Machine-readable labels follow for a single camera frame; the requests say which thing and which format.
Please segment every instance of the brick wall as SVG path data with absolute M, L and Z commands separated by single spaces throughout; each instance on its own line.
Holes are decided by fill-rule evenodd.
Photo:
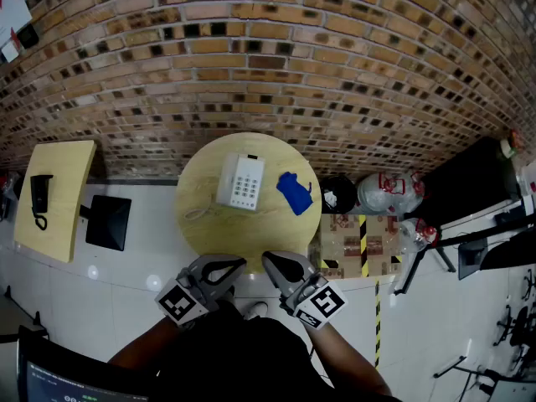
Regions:
M 0 66 L 0 167 L 95 139 L 108 173 L 176 177 L 259 131 L 319 175 L 429 171 L 515 128 L 532 154 L 534 0 L 27 0 Z

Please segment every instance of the yellow black caution tape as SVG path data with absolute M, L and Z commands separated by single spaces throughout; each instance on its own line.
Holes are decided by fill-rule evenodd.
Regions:
M 380 331 L 379 313 L 380 313 L 379 280 L 376 279 L 376 359 L 374 361 L 374 366 L 376 367 L 376 369 L 378 369 L 379 367 L 379 331 Z
M 336 260 L 324 259 L 320 264 L 321 268 L 338 268 L 338 262 Z
M 367 216 L 359 215 L 359 244 L 361 245 L 361 275 L 369 276 L 369 263 L 367 262 Z

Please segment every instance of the black telephone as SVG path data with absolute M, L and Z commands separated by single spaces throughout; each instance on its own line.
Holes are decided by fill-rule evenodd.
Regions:
M 35 224 L 42 231 L 47 229 L 47 219 L 44 216 L 40 216 L 39 213 L 46 213 L 49 209 L 49 179 L 52 177 L 50 175 L 40 175 L 30 178 L 32 212 L 35 217 Z

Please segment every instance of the screen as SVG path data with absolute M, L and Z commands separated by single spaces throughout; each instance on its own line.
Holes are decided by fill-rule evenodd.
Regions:
M 60 377 L 34 363 L 26 370 L 28 402 L 136 402 L 147 401 L 144 396 L 97 389 Z

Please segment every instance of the round wooden table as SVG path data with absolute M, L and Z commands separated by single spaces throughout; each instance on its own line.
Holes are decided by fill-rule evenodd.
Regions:
M 215 203 L 219 175 L 230 152 L 265 159 L 255 212 Z M 292 212 L 276 189 L 285 172 L 297 174 L 298 182 L 307 189 L 312 184 L 312 205 L 300 216 Z M 189 211 L 209 205 L 209 210 L 198 219 L 184 218 Z M 264 272 L 260 258 L 267 250 L 307 251 L 320 222 L 322 201 L 317 176 L 294 147 L 275 137 L 246 132 L 221 137 L 190 159 L 178 180 L 175 209 L 186 241 L 198 254 L 238 255 L 248 260 L 246 272 L 260 273 Z

